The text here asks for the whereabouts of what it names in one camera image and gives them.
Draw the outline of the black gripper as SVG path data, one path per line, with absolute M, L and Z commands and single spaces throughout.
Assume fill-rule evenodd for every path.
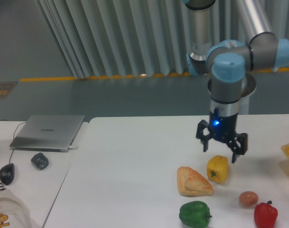
M 210 139 L 226 143 L 232 151 L 232 163 L 235 163 L 240 155 L 244 155 L 248 150 L 248 134 L 236 133 L 236 122 L 238 113 L 230 116 L 221 116 L 219 108 L 214 108 L 210 112 L 209 123 L 201 120 L 197 125 L 196 138 L 201 141 L 203 151 L 208 150 Z

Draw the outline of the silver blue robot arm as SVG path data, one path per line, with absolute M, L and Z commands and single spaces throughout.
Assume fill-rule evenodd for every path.
M 213 0 L 186 0 L 194 22 L 193 45 L 187 53 L 192 75 L 210 73 L 211 101 L 208 121 L 198 123 L 196 138 L 208 149 L 210 139 L 226 144 L 232 160 L 248 149 L 248 135 L 236 132 L 240 99 L 247 91 L 250 71 L 289 65 L 289 40 L 278 39 L 258 0 L 237 0 L 235 7 L 246 33 L 247 44 L 224 40 L 213 46 L 210 38 L 210 8 Z

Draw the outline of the person's white sleeve forearm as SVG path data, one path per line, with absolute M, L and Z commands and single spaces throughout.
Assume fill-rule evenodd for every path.
M 30 212 L 12 191 L 0 183 L 0 228 L 30 228 Z

